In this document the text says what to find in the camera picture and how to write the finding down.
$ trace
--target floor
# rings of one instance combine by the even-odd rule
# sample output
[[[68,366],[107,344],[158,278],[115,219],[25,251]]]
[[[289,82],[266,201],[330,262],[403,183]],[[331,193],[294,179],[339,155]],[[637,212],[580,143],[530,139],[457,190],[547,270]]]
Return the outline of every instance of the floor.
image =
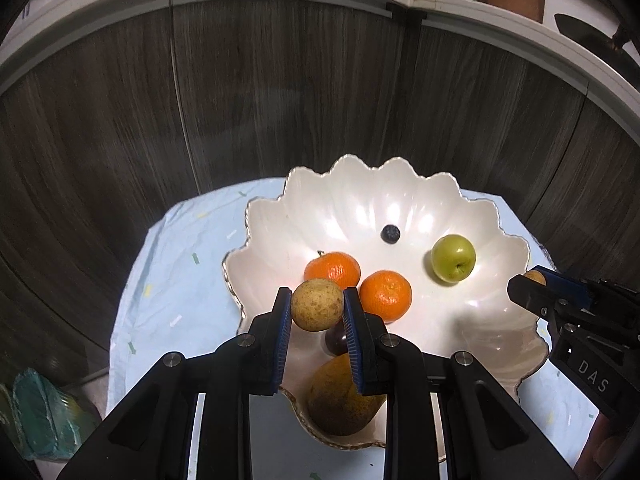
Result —
[[[77,397],[85,397],[92,402],[98,409],[100,416],[104,418],[107,407],[107,386],[109,383],[109,375],[105,374],[101,377],[93,379],[77,388],[70,388],[69,392]],[[36,460],[36,465],[42,475],[43,480],[56,480],[58,474],[65,466],[60,462],[47,462],[45,460]]]

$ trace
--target table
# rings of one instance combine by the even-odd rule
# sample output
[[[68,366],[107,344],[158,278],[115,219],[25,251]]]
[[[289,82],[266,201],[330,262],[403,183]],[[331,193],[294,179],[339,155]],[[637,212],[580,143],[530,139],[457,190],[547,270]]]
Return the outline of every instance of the table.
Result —
[[[149,230],[123,291],[111,337],[107,412],[166,352],[180,351],[187,358],[206,354],[236,334],[240,314],[226,290],[221,262],[244,243],[247,201],[255,196],[276,198],[283,185],[283,178],[270,178],[198,196],[172,207]],[[505,232],[529,241],[529,267],[552,265],[501,197],[462,193],[494,200]],[[538,332],[550,344],[544,320],[538,322]],[[596,407],[551,362],[523,381],[518,393],[523,409],[573,466]],[[201,394],[191,443],[193,479],[203,403]],[[383,477],[383,449],[340,451],[320,444],[300,426],[282,394],[251,397],[250,410],[255,480]],[[440,466],[446,478],[444,463]]]

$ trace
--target dark purple fruit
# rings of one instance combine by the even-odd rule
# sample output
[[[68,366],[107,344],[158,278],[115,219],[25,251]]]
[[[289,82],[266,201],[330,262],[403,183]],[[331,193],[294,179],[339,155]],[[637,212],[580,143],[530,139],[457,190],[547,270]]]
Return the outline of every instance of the dark purple fruit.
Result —
[[[388,244],[395,244],[400,239],[400,229],[393,224],[385,225],[380,237]]]
[[[324,344],[328,351],[335,356],[347,353],[347,336],[344,333],[342,320],[324,333]]]

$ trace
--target white scalloped bowl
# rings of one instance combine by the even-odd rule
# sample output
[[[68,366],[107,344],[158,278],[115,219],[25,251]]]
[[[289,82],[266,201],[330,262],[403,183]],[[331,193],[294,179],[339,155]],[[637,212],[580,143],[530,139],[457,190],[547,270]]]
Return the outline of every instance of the white scalloped bowl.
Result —
[[[408,279],[412,306],[388,330],[423,352],[449,357],[470,351],[513,397],[523,378],[546,359],[537,318],[511,303],[506,292],[509,279],[526,271],[526,240],[505,234],[494,202],[464,198],[449,173],[425,178],[402,158],[369,168],[345,155],[325,174],[294,168],[278,199],[248,203],[245,222],[245,245],[223,261],[225,281],[242,314],[239,333],[271,309],[280,286],[295,290],[319,250],[344,251],[359,262],[362,279],[380,269],[396,270]],[[380,238],[386,224],[400,228],[394,245]],[[477,255],[471,275],[453,286],[438,282],[424,265],[426,253],[449,233],[468,238]],[[323,332],[304,332],[293,324],[281,388],[300,423],[318,440],[340,449],[383,447],[386,403],[366,428],[351,436],[325,434],[308,417],[310,379],[332,358],[323,342]],[[436,429],[442,459],[439,416]]]

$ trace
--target orange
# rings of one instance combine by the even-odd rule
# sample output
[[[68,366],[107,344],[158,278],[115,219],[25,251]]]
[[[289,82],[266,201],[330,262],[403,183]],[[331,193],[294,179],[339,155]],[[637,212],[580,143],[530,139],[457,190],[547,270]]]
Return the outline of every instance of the orange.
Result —
[[[331,280],[344,290],[360,281],[360,266],[347,253],[325,253],[306,264],[305,281],[313,278]]]
[[[360,285],[362,309],[385,323],[400,319],[411,306],[411,285],[397,272],[379,270]]]

